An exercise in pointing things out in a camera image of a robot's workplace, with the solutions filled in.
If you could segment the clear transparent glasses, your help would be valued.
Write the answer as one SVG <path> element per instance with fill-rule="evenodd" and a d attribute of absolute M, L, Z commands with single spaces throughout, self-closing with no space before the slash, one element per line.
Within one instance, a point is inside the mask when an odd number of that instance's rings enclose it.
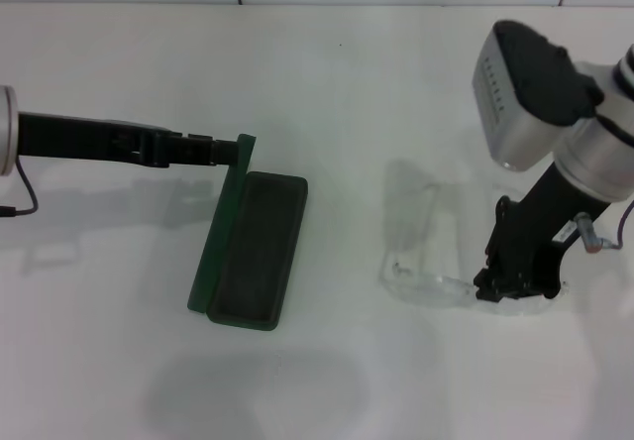
<path fill-rule="evenodd" d="M 383 191 L 384 255 L 379 281 L 395 298 L 430 308 L 462 308 L 518 316 L 551 305 L 478 300 L 474 278 L 494 226 L 494 207 L 504 195 L 519 200 L 523 189 L 490 175 L 443 182 L 407 160 L 387 165 Z"/>

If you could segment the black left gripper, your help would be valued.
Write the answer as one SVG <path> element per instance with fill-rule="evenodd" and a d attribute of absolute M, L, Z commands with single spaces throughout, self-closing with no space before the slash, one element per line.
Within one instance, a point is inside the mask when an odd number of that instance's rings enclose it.
<path fill-rule="evenodd" d="M 238 163 L 239 145 L 129 122 L 22 112 L 18 154 L 154 167 L 233 166 Z"/>

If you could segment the green glasses case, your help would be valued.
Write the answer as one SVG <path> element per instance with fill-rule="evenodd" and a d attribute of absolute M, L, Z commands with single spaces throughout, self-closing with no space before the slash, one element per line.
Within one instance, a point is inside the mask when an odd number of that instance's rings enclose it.
<path fill-rule="evenodd" d="M 279 322 L 308 199 L 295 175 L 252 171 L 256 138 L 203 142 L 228 170 L 187 300 L 216 324 L 272 331 Z"/>

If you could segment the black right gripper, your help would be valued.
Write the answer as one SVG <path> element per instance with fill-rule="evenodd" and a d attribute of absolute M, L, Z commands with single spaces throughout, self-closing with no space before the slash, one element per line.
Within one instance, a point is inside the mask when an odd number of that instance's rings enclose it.
<path fill-rule="evenodd" d="M 486 246 L 486 268 L 474 278 L 475 297 L 498 303 L 518 299 L 523 305 L 553 305 L 563 294 L 560 268 L 574 231 L 563 242 L 556 235 L 580 213 L 596 220 L 608 204 L 570 184 L 554 165 L 518 202 L 501 197 Z"/>

